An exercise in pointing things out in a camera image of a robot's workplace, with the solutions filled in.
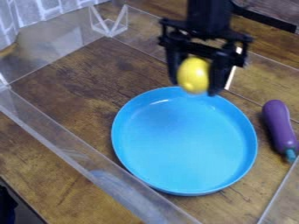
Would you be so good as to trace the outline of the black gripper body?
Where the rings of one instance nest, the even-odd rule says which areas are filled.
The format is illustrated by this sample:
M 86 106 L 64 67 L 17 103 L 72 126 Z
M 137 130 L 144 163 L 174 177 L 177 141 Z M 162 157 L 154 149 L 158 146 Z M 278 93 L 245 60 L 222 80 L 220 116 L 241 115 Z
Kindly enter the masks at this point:
M 166 37 L 170 32 L 181 32 L 188 37 L 182 50 L 188 55 L 209 59 L 210 55 L 218 50 L 236 52 L 234 66 L 242 67 L 248 58 L 248 45 L 252 43 L 252 37 L 245 33 L 224 29 L 216 34 L 206 34 L 194 28 L 190 28 L 186 21 L 162 18 L 158 21 L 161 34 L 158 36 L 158 46 L 166 47 Z

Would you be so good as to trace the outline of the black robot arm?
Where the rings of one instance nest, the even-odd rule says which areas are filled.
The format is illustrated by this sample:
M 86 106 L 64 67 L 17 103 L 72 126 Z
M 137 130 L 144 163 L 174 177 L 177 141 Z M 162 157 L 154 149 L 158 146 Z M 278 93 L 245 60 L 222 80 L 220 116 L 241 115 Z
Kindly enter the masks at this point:
M 168 77 L 178 84 L 178 67 L 186 57 L 200 56 L 210 60 L 208 70 L 208 95 L 216 95 L 225 87 L 232 67 L 242 67 L 248 58 L 252 37 L 229 28 L 233 11 L 230 0 L 186 0 L 186 18 L 161 18 L 158 45 L 165 51 Z

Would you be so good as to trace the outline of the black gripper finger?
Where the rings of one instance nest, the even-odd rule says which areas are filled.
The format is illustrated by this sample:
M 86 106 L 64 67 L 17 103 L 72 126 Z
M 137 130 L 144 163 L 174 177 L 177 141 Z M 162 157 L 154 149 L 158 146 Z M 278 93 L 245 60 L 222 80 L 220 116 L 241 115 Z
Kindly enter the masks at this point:
M 209 96 L 217 95 L 225 87 L 234 66 L 234 57 L 236 52 L 229 50 L 218 50 L 209 57 Z
M 188 57 L 188 53 L 182 50 L 188 40 L 188 37 L 180 31 L 172 31 L 166 37 L 165 58 L 169 80 L 173 85 L 177 84 L 178 66 Z

